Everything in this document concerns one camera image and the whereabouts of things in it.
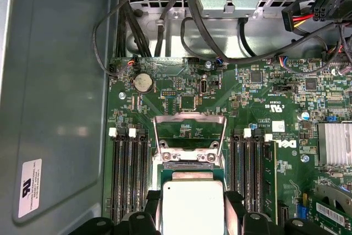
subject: green circuit board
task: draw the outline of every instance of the green circuit board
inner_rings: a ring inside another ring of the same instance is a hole
[[[319,67],[320,61],[289,61],[288,66],[307,71]],[[127,62],[114,59],[111,70]],[[213,63],[208,69],[203,61],[194,58],[140,58],[137,67],[128,67],[108,84],[103,215],[118,222],[123,213],[143,208],[145,193],[152,188],[154,117],[200,112],[227,119],[223,155],[229,190],[239,189],[236,174],[241,173],[234,164],[235,135],[257,127],[254,131],[265,148],[260,154],[261,211],[280,222],[277,219],[282,208],[291,218],[300,216],[304,206],[304,217],[309,217],[306,195],[312,194],[316,184],[352,189],[352,168],[321,166],[318,156],[317,124],[350,121],[352,115],[352,76],[339,76],[335,66],[319,75],[304,76],[288,73],[278,62],[271,61],[240,67]],[[136,91],[133,83],[140,73],[147,73],[153,81],[146,93]],[[300,118],[303,112],[309,113],[309,120]],[[111,128],[116,128],[117,134],[135,128],[140,134],[134,141],[124,137],[117,141],[108,135]],[[159,137],[169,145],[192,149],[220,140],[221,128],[184,121],[163,126]],[[309,161],[303,162],[302,155]]]

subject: red wire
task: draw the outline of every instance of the red wire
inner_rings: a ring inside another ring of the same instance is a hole
[[[307,16],[293,18],[293,21],[301,21],[301,20],[306,20],[306,19],[310,19],[310,18],[313,18],[313,17],[314,17],[314,14],[309,14]]]

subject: motherboard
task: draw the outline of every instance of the motherboard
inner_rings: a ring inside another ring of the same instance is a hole
[[[108,83],[103,216],[118,223],[142,210],[147,191],[160,189],[163,170],[218,168],[247,211],[278,225],[300,217],[350,234],[352,167],[344,135],[352,76],[340,75],[339,64],[295,75],[275,60],[240,67],[197,58],[112,60],[111,72],[128,66]],[[321,59],[288,66],[306,72]],[[162,148],[174,152],[158,157]],[[208,152],[180,161],[180,148]],[[169,162],[163,168],[162,160]]]

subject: heatsink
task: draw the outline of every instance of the heatsink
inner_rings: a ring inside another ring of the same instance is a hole
[[[318,134],[321,164],[352,165],[352,123],[321,123]]]

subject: yellow wire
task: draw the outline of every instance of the yellow wire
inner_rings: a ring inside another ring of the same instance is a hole
[[[294,27],[297,28],[297,27],[299,27],[300,25],[302,25],[302,24],[303,24],[304,22],[306,22],[306,21],[307,21],[307,19],[306,19],[306,20],[302,20],[302,21],[296,23],[296,24],[294,25]]]

